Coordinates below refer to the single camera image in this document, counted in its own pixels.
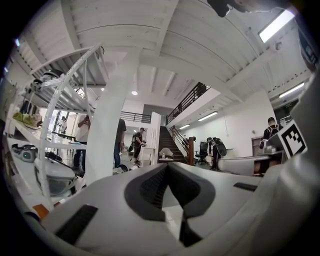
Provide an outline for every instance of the white column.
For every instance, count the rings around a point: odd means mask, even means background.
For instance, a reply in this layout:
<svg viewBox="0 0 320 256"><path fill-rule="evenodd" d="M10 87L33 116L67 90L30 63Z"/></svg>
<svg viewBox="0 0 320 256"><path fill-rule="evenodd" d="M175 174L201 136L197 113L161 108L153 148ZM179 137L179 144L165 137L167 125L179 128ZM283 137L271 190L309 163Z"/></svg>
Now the white column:
<svg viewBox="0 0 320 256"><path fill-rule="evenodd" d="M111 176L116 133L126 94L139 66L141 47L134 47L110 77L94 112L85 159L85 180L89 185Z"/></svg>

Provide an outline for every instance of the stair railing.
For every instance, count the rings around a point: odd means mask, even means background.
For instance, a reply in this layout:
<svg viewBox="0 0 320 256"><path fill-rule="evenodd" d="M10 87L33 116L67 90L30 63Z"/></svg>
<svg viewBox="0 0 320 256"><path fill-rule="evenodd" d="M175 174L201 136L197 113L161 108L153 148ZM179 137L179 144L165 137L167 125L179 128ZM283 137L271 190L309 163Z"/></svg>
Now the stair railing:
<svg viewBox="0 0 320 256"><path fill-rule="evenodd" d="M170 128L171 136L175 142L178 142L186 152L186 161L190 166L194 165L194 138L185 139L175 126Z"/></svg>

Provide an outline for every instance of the black metal railing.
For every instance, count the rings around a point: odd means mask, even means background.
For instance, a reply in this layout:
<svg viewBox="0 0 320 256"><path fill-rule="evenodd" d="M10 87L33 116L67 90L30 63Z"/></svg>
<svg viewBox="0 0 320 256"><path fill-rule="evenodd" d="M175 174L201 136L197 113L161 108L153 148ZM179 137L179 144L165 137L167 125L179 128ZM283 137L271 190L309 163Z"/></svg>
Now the black metal railing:
<svg viewBox="0 0 320 256"><path fill-rule="evenodd" d="M173 119L179 116L187 107L189 107L193 102L200 98L210 86L205 85L201 82L198 82L196 86L184 97L180 104L169 114L167 115L165 125L169 124Z"/></svg>
<svg viewBox="0 0 320 256"><path fill-rule="evenodd" d="M141 122L141 123L151 123L151 115L148 114L139 114L131 112L121 112L120 118L127 121Z"/></svg>

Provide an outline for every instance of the green object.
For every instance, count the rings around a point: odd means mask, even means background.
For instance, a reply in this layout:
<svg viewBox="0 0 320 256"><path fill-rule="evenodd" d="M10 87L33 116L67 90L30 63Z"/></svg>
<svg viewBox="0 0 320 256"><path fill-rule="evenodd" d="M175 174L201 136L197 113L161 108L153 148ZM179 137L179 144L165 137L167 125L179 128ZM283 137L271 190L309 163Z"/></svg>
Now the green object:
<svg viewBox="0 0 320 256"><path fill-rule="evenodd" d="M34 125L34 122L35 122L34 118L32 118L28 114L22 114L21 112L16 112L13 114L12 117L13 117L13 119L20 121L20 122L23 122L26 125L35 126Z"/></svg>

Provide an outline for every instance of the headphones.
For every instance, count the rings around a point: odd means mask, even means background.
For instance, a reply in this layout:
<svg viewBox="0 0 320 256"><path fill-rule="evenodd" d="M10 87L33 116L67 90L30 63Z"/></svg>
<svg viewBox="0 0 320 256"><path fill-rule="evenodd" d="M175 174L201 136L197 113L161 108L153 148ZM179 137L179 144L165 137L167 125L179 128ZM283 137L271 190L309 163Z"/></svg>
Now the headphones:
<svg viewBox="0 0 320 256"><path fill-rule="evenodd" d="M11 146L13 154L24 162L33 163L37 157L38 149L34 145L26 144L18 146L13 144Z"/></svg>

